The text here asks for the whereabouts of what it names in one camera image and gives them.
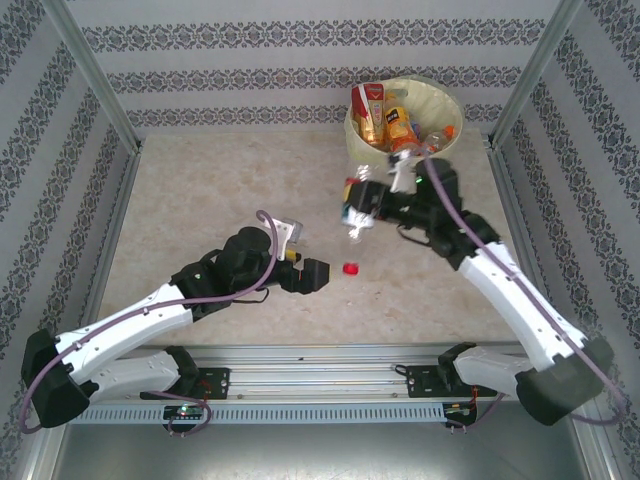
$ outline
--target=beige basket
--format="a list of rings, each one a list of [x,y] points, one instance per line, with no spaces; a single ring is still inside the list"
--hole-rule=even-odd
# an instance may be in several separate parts
[[[433,158],[449,158],[458,143],[464,126],[464,109],[447,88],[425,77],[417,75],[383,80],[385,91],[406,89],[404,106],[411,112],[411,121],[420,124],[421,140],[431,132],[453,125],[454,137],[449,144],[435,153]],[[351,115],[351,105],[344,120],[347,134],[347,151],[351,165],[373,165],[378,170],[386,170],[388,153],[367,144],[358,135],[357,124]]]

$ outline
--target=orange juice bottle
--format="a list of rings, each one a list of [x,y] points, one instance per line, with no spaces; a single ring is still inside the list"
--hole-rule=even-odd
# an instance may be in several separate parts
[[[399,152],[418,148],[420,141],[411,128],[409,114],[393,91],[387,93],[384,108],[389,150]]]

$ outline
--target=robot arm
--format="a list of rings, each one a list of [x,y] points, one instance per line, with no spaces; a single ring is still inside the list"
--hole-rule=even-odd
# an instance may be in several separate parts
[[[274,223],[281,246],[295,240],[301,228],[291,221],[275,220]],[[60,352],[79,345],[86,335],[124,314],[140,309],[143,312],[98,333],[43,377],[33,396],[42,426],[50,428],[66,423],[80,415],[90,403],[108,398],[147,391],[186,395],[198,378],[198,368],[184,348],[169,347],[144,358],[119,358],[158,335],[229,307],[231,300],[193,305],[183,305],[180,301],[226,296],[254,285],[267,271],[270,246],[266,232],[245,227],[229,238],[222,250],[213,250],[200,261],[185,266],[140,302],[100,322],[55,338],[47,330],[34,333],[27,341],[22,364],[22,378],[28,386],[45,365]],[[299,254],[279,249],[274,255],[281,259],[275,262],[260,290],[277,284],[288,292],[308,294],[329,281],[329,265],[324,262],[305,259],[303,269],[298,270],[294,265],[301,260]],[[145,309],[167,301],[176,304]]]
[[[602,339],[589,341],[546,301],[518,269],[486,220],[463,210],[457,173],[449,162],[432,161],[458,214],[489,252],[509,267],[510,275],[506,275],[453,221],[423,162],[416,165],[414,172],[398,165],[402,159],[396,162],[392,170],[396,178],[391,187],[375,181],[351,185],[346,207],[354,213],[370,215],[371,220],[376,218],[397,223],[398,228],[423,230],[428,240],[425,245],[445,258],[454,270],[484,294],[511,327],[528,357],[499,355],[474,344],[459,345],[441,357],[439,373],[443,382],[447,386],[456,382],[481,385],[517,397],[531,416],[545,425],[552,425],[594,398],[603,387],[602,381],[565,339],[573,341],[604,372],[611,365],[613,352]],[[407,171],[412,177],[410,182],[407,182]],[[516,277],[556,320],[563,336],[551,327],[516,285]]]

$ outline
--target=wall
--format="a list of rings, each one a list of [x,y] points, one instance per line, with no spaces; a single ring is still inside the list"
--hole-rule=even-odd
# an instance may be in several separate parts
[[[558,0],[77,0],[138,134],[339,129],[358,82],[420,73],[491,131]]]
[[[39,2],[0,0],[0,479],[15,468],[20,365],[76,328],[130,158]]]
[[[586,1],[503,145],[552,302],[616,353],[622,478],[640,478],[639,13]]]

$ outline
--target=table surface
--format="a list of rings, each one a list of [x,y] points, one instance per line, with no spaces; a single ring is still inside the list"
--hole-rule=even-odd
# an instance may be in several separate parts
[[[480,133],[463,132],[450,160],[466,207],[483,215],[513,252]],[[346,161],[340,133],[148,137],[100,318],[144,298],[243,226],[258,226],[254,212],[264,209],[304,224],[297,250],[331,264],[329,284],[311,295],[274,287],[262,305],[233,305],[153,344],[515,340],[475,287],[431,250],[401,240],[392,225],[378,222],[366,232],[358,276],[342,273]]]

